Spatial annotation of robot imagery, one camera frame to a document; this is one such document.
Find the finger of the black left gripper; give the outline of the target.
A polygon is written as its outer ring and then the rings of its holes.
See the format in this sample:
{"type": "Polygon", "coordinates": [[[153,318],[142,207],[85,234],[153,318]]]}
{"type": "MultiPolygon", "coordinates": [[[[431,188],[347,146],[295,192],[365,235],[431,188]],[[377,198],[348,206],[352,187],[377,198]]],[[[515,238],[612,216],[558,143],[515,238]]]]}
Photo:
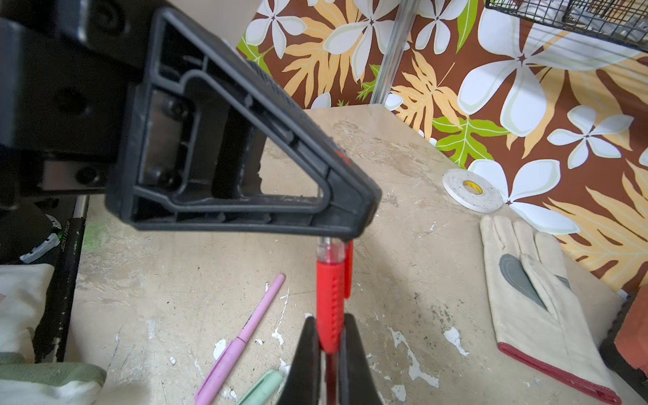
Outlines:
{"type": "Polygon", "coordinates": [[[350,241],[381,189],[258,65],[182,11],[155,11],[143,80],[130,96],[106,208],[141,231],[261,232],[350,241]],[[312,197],[262,191],[276,144],[312,197]]]}

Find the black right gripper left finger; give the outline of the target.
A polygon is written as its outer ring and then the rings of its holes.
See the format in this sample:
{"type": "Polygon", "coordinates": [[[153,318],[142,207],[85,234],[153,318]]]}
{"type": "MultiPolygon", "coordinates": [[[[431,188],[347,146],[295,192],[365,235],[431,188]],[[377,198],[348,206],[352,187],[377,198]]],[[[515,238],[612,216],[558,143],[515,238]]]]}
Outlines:
{"type": "Polygon", "coordinates": [[[317,405],[320,399],[321,346],[314,317],[305,319],[278,405],[317,405]]]}

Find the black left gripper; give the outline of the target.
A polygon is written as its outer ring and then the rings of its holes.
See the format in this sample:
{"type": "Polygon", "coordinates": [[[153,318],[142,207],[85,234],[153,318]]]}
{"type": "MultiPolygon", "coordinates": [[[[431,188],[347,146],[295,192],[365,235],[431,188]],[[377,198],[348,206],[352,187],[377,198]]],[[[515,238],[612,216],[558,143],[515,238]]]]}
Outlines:
{"type": "Polygon", "coordinates": [[[1,209],[101,193],[162,1],[1,4],[1,209]]]}

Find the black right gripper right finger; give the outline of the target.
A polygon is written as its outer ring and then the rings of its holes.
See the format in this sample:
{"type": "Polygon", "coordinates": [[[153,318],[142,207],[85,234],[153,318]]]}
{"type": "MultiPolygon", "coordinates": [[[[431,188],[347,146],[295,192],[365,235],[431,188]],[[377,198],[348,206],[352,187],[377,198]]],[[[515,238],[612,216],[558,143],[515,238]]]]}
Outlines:
{"type": "Polygon", "coordinates": [[[349,313],[344,315],[337,371],[339,404],[382,405],[371,376],[357,322],[349,313]]]}

